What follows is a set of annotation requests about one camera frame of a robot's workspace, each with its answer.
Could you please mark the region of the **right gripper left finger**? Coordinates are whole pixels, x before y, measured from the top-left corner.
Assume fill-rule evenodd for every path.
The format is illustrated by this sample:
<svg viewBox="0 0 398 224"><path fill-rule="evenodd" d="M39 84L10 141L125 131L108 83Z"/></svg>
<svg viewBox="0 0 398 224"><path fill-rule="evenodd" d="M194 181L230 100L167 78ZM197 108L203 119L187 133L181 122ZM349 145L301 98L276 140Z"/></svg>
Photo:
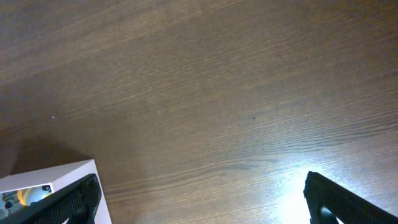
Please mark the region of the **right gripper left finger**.
<svg viewBox="0 0 398 224"><path fill-rule="evenodd" d="M102 198L96 174L88 174L22 209L1 224L94 224Z"/></svg>

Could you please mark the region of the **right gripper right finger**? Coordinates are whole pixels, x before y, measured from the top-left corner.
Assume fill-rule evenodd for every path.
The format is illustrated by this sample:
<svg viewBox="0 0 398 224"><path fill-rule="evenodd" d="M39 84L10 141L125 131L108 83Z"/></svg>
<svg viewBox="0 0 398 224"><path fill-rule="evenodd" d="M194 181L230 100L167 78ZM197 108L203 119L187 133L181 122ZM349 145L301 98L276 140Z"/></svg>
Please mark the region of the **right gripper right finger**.
<svg viewBox="0 0 398 224"><path fill-rule="evenodd" d="M397 217L317 172L309 172L303 190L311 224L397 223Z"/></svg>

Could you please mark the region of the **yellow grey toy truck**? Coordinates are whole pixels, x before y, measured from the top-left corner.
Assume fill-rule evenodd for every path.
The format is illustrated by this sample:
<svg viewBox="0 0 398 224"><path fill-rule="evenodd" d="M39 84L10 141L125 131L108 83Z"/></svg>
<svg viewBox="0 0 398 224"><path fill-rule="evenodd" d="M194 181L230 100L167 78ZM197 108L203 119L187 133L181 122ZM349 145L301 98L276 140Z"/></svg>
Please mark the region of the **yellow grey toy truck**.
<svg viewBox="0 0 398 224"><path fill-rule="evenodd" d="M1 219L18 212L21 208L22 204L17 198L16 191L1 193Z"/></svg>

